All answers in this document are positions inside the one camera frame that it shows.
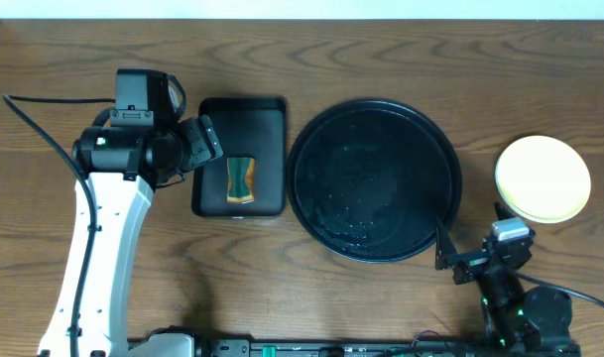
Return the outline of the yellow plate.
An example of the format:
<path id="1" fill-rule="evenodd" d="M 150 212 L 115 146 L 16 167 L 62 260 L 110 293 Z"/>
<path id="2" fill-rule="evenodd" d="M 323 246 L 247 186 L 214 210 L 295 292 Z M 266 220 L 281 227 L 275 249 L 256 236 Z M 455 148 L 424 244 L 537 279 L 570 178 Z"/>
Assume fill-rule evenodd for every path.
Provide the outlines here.
<path id="1" fill-rule="evenodd" d="M 511 143 L 499 156 L 494 179 L 501 190 L 589 190 L 591 176 L 582 157 L 566 143 L 533 135 Z"/>

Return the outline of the light green plate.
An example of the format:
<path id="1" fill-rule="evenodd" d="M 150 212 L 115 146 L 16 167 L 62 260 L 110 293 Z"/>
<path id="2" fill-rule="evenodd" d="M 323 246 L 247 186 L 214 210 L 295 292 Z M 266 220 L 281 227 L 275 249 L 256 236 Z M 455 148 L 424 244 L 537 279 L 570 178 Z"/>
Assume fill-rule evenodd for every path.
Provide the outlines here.
<path id="1" fill-rule="evenodd" d="M 546 224 L 576 216 L 590 196 L 589 190 L 501 190 L 500 193 L 518 215 Z"/>

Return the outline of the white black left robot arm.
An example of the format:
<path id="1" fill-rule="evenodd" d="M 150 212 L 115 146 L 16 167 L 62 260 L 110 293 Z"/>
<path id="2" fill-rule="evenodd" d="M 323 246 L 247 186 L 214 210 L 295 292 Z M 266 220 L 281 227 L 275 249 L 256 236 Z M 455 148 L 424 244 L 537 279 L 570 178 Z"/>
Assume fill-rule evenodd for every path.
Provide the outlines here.
<path id="1" fill-rule="evenodd" d="M 127 308 L 141 228 L 159 170 L 184 174 L 222 155 L 211 119 L 189 118 L 168 130 L 85 129 L 75 142 L 87 169 L 75 184 L 76 212 L 60 296 L 41 356 L 203 356 L 195 334 L 168 328 L 132 345 Z"/>

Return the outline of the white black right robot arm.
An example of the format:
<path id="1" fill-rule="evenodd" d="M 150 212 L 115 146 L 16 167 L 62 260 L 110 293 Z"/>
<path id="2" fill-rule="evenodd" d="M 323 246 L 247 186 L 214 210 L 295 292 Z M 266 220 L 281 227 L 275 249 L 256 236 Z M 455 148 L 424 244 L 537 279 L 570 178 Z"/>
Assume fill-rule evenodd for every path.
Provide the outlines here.
<path id="1" fill-rule="evenodd" d="M 525 356 L 579 356 L 570 335 L 571 297 L 541 284 L 525 290 L 519 269 L 532 257 L 536 232 L 502 204 L 482 248 L 459 253 L 444 224 L 436 221 L 435 268 L 453 271 L 457 285 L 476 283 L 482 296 L 490 347 Z"/>

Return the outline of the orange green sponge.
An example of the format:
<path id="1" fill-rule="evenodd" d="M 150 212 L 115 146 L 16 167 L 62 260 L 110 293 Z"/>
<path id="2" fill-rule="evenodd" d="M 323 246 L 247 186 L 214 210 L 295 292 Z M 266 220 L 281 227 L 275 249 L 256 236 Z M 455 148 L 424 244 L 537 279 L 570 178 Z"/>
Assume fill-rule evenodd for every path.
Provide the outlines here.
<path id="1" fill-rule="evenodd" d="M 251 157 L 227 159 L 227 202 L 245 204 L 255 200 L 254 171 L 256 161 Z"/>

